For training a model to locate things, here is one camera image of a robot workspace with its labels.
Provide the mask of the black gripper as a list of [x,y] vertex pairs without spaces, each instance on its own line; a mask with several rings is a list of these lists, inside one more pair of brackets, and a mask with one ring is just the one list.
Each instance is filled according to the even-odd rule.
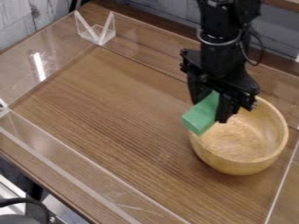
[[260,86],[245,69],[248,42],[202,45],[200,50],[181,49],[180,56],[192,104],[214,94],[218,100],[214,121],[218,123],[225,123],[240,109],[251,111]]

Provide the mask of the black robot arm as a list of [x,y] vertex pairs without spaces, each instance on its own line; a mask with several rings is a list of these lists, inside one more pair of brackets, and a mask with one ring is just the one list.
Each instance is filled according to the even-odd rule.
[[248,74],[251,24],[260,0],[196,0],[200,9],[200,48],[181,49],[180,69],[186,75],[190,101],[218,94],[214,121],[225,123],[240,109],[252,110],[260,86]]

